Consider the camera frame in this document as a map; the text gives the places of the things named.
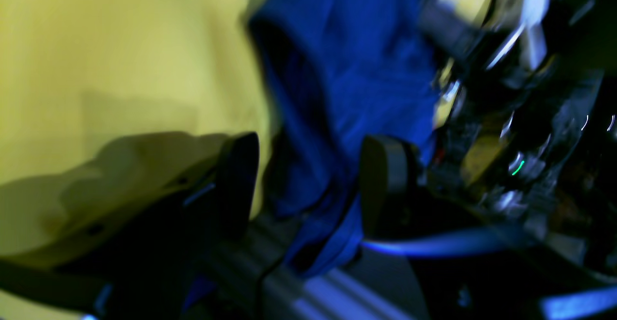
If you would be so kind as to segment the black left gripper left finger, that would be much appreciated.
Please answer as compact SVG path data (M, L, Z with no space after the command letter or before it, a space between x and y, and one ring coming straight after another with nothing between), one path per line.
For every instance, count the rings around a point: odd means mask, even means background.
M1 289L97 320L178 320L209 251L242 237L260 158L256 133L119 138L77 168L1 188L1 236L17 210L49 243L1 254Z

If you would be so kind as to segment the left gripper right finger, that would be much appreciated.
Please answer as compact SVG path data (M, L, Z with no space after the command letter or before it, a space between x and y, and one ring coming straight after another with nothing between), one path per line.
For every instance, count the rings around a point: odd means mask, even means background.
M431 188L414 145L361 148L362 245L403 257L432 320L614 320L616 281L585 271L522 223Z

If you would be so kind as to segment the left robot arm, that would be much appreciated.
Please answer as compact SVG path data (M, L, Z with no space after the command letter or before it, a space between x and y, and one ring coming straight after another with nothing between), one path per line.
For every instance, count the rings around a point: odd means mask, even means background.
M616 0L1 0L3 320L614 320Z

